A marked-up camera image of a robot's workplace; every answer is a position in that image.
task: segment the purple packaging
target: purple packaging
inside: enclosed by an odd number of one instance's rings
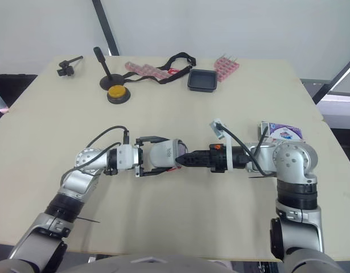
[[[268,127],[268,131],[266,133],[266,137],[270,138],[270,141],[274,140],[291,140],[291,141],[302,141],[302,133],[299,128],[279,124],[272,122],[261,122],[260,125],[260,137],[264,131],[264,129]]]

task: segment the black robot arm segment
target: black robot arm segment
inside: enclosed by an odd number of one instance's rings
[[[241,147],[232,147],[233,168],[244,169],[250,161]],[[186,167],[207,167],[211,172],[225,172],[227,150],[223,144],[210,144],[209,150],[199,150],[176,158],[176,162]]]

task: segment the black lanyard strap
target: black lanyard strap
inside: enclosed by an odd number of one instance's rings
[[[160,70],[169,70],[171,68],[171,64],[177,59],[177,58],[186,58],[187,62],[190,63],[190,65],[188,65],[187,67],[185,67],[184,69],[180,70],[179,72],[177,72],[176,74],[168,77],[168,78],[163,78],[161,80],[158,80],[156,77],[154,76],[143,76],[137,80],[131,80],[128,77],[131,77],[133,75],[138,75],[135,72],[128,72],[127,74],[123,75],[124,78],[126,78],[124,80],[124,83],[126,82],[135,82],[135,81],[142,81],[145,80],[147,78],[150,78],[156,82],[158,82],[159,84],[166,84],[168,82],[177,80],[178,78],[181,78],[183,76],[185,76],[187,73],[190,72],[190,69],[194,66],[196,66],[196,59],[192,56],[190,56],[189,54],[185,53],[185,52],[180,52],[176,55],[173,55],[171,58],[169,58],[169,60],[165,63],[165,65],[161,66],[161,67],[157,67]]]

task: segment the cable connector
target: cable connector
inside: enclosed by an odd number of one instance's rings
[[[123,144],[129,144],[129,131],[127,129],[123,132]]]
[[[222,139],[225,137],[224,131],[222,130],[222,126],[225,127],[225,125],[221,122],[220,119],[216,118],[212,123],[209,124],[211,129],[213,129],[216,137],[218,139]]]

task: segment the table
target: table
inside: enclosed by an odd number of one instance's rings
[[[148,135],[180,138],[192,151],[219,142],[208,124],[220,118],[244,142],[257,141],[260,121],[302,128],[319,155],[326,253],[350,259],[350,163],[286,61],[239,59],[240,68],[213,93],[187,90],[187,76],[166,85],[128,83],[131,99],[113,105],[98,85],[104,71],[94,56],[75,65],[74,77],[58,77],[57,64],[71,57],[55,58],[0,120],[0,243],[18,241],[54,197],[76,154],[107,127],[126,126],[131,143]],[[166,60],[107,57],[107,64],[124,74],[127,61],[159,66]],[[197,68],[211,69],[213,62],[197,60]],[[96,147],[121,137],[120,130],[112,132]],[[103,175],[80,214],[100,223],[77,220],[67,242],[71,251],[93,253],[275,260],[269,242],[275,198],[274,178],[249,179],[244,170]]]

